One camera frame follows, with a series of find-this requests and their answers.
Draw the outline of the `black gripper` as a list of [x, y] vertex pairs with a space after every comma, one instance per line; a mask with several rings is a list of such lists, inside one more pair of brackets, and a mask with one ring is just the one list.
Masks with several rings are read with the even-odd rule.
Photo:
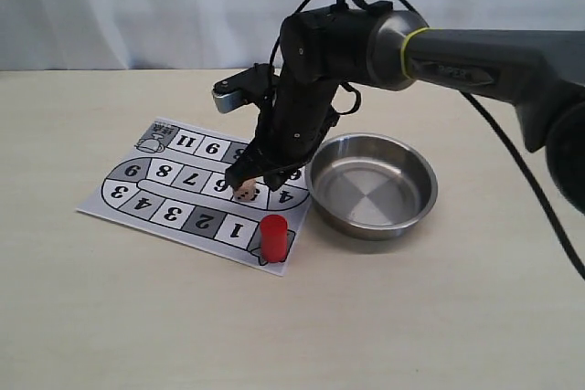
[[324, 126], [339, 82], [320, 79], [302, 84], [282, 74], [273, 104], [261, 112], [254, 140], [225, 171], [234, 190], [266, 175], [266, 185], [277, 191], [298, 167], [309, 162], [324, 138]]

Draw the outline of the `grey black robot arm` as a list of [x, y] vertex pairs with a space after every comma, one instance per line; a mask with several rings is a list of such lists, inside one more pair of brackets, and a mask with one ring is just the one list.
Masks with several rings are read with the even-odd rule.
[[381, 3], [288, 16], [282, 71], [248, 70], [261, 110], [254, 138], [226, 171], [233, 188], [280, 188], [315, 155], [336, 117], [338, 88], [401, 91], [416, 81], [510, 104], [530, 152], [544, 150], [558, 190], [584, 207], [584, 35], [575, 30], [437, 29]]

